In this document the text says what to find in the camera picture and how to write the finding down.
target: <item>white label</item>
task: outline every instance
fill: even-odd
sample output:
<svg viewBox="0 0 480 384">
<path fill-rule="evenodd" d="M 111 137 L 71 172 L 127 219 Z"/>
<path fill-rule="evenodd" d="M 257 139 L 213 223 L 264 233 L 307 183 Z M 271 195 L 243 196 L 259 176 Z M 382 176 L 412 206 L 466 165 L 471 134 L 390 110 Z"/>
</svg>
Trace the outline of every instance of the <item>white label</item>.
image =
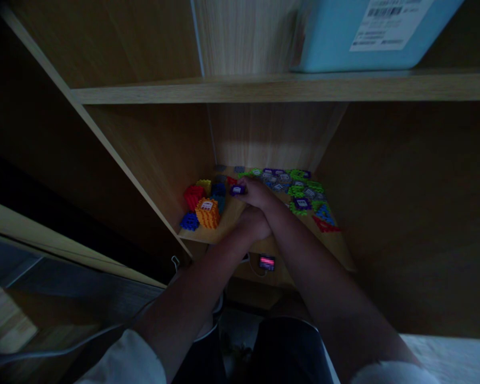
<svg viewBox="0 0 480 384">
<path fill-rule="evenodd" d="M 350 52 L 400 51 L 434 0 L 370 0 Z"/>
</svg>

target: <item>shelf board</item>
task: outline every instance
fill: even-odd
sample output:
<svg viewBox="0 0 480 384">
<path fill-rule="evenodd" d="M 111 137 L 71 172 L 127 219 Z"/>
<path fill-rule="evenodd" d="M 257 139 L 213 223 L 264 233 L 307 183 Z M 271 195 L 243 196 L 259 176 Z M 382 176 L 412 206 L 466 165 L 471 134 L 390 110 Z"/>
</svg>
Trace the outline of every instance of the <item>shelf board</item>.
<svg viewBox="0 0 480 384">
<path fill-rule="evenodd" d="M 480 100 L 480 69 L 194 77 L 73 89 L 85 105 Z"/>
<path fill-rule="evenodd" d="M 224 174 L 237 178 L 237 174 L 234 172 L 234 167 L 227 167 L 224 172 L 216 172 L 216 174 Z M 285 193 L 276 193 L 276 196 L 285 203 L 290 201 L 290 196 Z M 207 229 L 203 226 L 199 226 L 195 231 L 181 229 L 178 236 L 187 240 L 217 244 L 235 227 L 238 217 L 244 210 L 245 205 L 245 203 L 231 197 L 229 193 L 226 193 L 226 207 L 224 208 L 217 229 Z M 299 216 L 299 219 L 316 237 L 318 237 L 318 239 L 332 252 L 347 270 L 355 271 L 354 262 L 341 232 L 321 233 L 313 220 L 311 212 L 308 212 L 307 216 Z M 273 256 L 280 255 L 279 248 L 277 247 L 276 240 L 273 236 L 255 242 L 249 251 L 255 253 L 268 253 Z"/>
</svg>

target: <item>wood grain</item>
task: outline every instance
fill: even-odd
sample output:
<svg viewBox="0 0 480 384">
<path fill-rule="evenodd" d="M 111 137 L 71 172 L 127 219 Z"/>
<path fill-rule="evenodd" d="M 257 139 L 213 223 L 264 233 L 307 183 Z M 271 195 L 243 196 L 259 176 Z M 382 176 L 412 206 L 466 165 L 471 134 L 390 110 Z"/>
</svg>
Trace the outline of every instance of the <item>wood grain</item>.
<svg viewBox="0 0 480 384">
<path fill-rule="evenodd" d="M 10 0 L 70 87 L 200 76 L 188 0 Z"/>
<path fill-rule="evenodd" d="M 280 74 L 74 89 L 82 104 L 480 100 L 480 69 Z"/>
<path fill-rule="evenodd" d="M 351 103 L 317 173 L 397 330 L 480 338 L 480 102 Z"/>
<path fill-rule="evenodd" d="M 0 234 L 10 236 L 35 248 L 46 250 L 91 268 L 165 288 L 166 285 L 130 269 L 76 241 L 63 236 L 34 220 L 0 205 Z"/>
<path fill-rule="evenodd" d="M 299 3 L 197 0 L 204 76 L 287 72 Z"/>
<path fill-rule="evenodd" d="M 183 193 L 215 160 L 205 105 L 88 106 L 87 111 L 178 233 Z"/>
<path fill-rule="evenodd" d="M 233 167 L 227 167 L 224 172 L 220 173 L 231 177 L 236 177 Z M 290 200 L 289 195 L 285 193 L 277 193 L 276 196 L 285 203 Z M 195 231 L 181 229 L 179 236 L 187 240 L 194 240 L 208 244 L 217 244 L 224 236 L 226 236 L 231 230 L 233 230 L 233 228 L 235 228 L 238 217 L 244 209 L 245 203 L 238 199 L 232 198 L 227 193 L 226 207 L 222 213 L 220 224 L 217 229 L 207 229 L 203 226 L 200 226 Z M 311 214 L 308 214 L 307 216 L 300 216 L 299 218 L 347 270 L 356 270 L 341 232 L 321 233 Z M 280 255 L 279 248 L 277 247 L 276 240 L 273 236 L 269 236 L 264 240 L 255 242 L 249 251 L 254 253 L 268 253 L 269 255 L 276 257 Z"/>
<path fill-rule="evenodd" d="M 346 103 L 209 105 L 217 162 L 314 172 Z"/>
</svg>

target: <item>wooden panel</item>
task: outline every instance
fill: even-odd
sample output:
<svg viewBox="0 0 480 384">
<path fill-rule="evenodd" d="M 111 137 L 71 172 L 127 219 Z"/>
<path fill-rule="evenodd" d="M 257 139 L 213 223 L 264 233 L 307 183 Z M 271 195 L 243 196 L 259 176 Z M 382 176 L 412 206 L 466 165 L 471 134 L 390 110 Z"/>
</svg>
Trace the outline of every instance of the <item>wooden panel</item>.
<svg viewBox="0 0 480 384">
<path fill-rule="evenodd" d="M 82 104 L 480 100 L 480 70 L 190 78 L 72 90 Z"/>
<path fill-rule="evenodd" d="M 52 255 L 61 256 L 63 259 L 74 261 L 78 264 L 142 283 L 166 287 L 164 284 L 130 269 L 2 205 L 0 205 L 0 234 L 12 237 L 22 243 L 45 250 Z"/>
<path fill-rule="evenodd" d="M 480 338 L 480 102 L 351 103 L 317 173 L 397 329 Z"/>
<path fill-rule="evenodd" d="M 236 173 L 232 167 L 228 167 L 222 174 L 236 177 Z M 290 196 L 285 193 L 276 193 L 284 203 L 290 201 Z M 195 231 L 181 229 L 179 236 L 187 240 L 193 240 L 208 244 L 217 244 L 224 238 L 231 230 L 236 226 L 238 217 L 245 209 L 245 203 L 238 199 L 232 198 L 229 194 L 226 194 L 226 207 L 220 218 L 220 224 L 217 229 L 207 229 L 200 226 Z M 333 233 L 321 233 L 316 226 L 312 215 L 299 216 L 299 219 L 309 228 L 311 232 L 331 251 L 331 253 L 338 259 L 338 261 L 349 271 L 355 271 L 355 265 L 350 257 L 350 253 L 343 239 L 341 232 Z M 250 252 L 255 253 L 268 253 L 272 256 L 279 256 L 279 248 L 277 247 L 274 236 L 269 236 L 264 240 L 255 242 Z"/>
<path fill-rule="evenodd" d="M 287 72 L 298 4 L 197 0 L 204 76 Z"/>
<path fill-rule="evenodd" d="M 178 233 L 185 189 L 215 164 L 205 105 L 93 106 L 87 111 Z"/>
<path fill-rule="evenodd" d="M 69 87 L 201 75 L 188 0 L 9 4 Z"/>
<path fill-rule="evenodd" d="M 315 171 L 345 103 L 209 105 L 217 162 Z"/>
<path fill-rule="evenodd" d="M 181 248 L 179 243 L 45 71 L 2 24 L 0 157 L 173 270 L 170 256 Z"/>
</svg>

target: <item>white sleeve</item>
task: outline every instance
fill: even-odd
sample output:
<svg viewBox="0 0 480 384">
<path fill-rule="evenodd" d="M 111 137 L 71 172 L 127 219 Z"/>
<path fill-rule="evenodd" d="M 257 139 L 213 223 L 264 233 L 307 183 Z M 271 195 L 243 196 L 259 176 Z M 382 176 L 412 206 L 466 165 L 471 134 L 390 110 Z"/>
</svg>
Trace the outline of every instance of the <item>white sleeve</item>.
<svg viewBox="0 0 480 384">
<path fill-rule="evenodd" d="M 351 384 L 439 384 L 428 371 L 404 362 L 380 362 L 362 368 Z"/>
<path fill-rule="evenodd" d="M 76 383 L 166 384 L 166 380 L 164 367 L 155 352 L 138 333 L 126 330 Z"/>
</svg>

